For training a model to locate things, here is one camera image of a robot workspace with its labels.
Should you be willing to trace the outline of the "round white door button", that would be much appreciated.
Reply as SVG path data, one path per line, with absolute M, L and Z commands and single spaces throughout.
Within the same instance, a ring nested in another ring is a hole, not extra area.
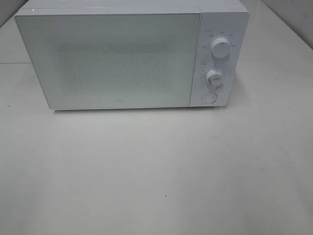
M 212 104 L 216 101 L 217 94 L 215 92 L 206 92 L 203 94 L 201 99 L 202 99 L 203 103 Z

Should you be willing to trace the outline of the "white timer knob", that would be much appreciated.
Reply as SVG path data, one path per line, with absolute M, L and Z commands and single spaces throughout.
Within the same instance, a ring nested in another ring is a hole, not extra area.
M 224 75 L 220 70 L 213 69 L 206 73 L 205 78 L 208 86 L 218 87 L 222 83 Z

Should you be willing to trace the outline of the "white microwave door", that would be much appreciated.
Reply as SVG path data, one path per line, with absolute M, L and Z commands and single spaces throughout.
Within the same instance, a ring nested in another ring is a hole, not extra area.
M 199 14 L 17 16 L 52 110 L 187 107 Z

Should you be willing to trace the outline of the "upper white power knob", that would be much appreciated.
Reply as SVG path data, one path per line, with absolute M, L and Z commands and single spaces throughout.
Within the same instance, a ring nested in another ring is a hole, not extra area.
M 217 37 L 211 42 L 211 53 L 214 57 L 222 59 L 230 53 L 231 43 L 226 37 Z

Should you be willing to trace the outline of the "white microwave oven body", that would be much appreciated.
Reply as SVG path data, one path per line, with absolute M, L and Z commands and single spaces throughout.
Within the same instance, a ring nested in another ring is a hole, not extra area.
M 226 105 L 249 19 L 249 12 L 237 0 L 30 0 L 16 13 L 15 19 L 17 16 L 152 14 L 200 15 L 192 90 L 187 107 Z M 231 43 L 230 53 L 222 59 L 211 53 L 211 42 L 217 37 L 226 37 Z M 205 75 L 213 69 L 224 75 L 218 87 L 206 83 Z M 201 97 L 206 92 L 217 94 L 214 103 L 203 103 Z

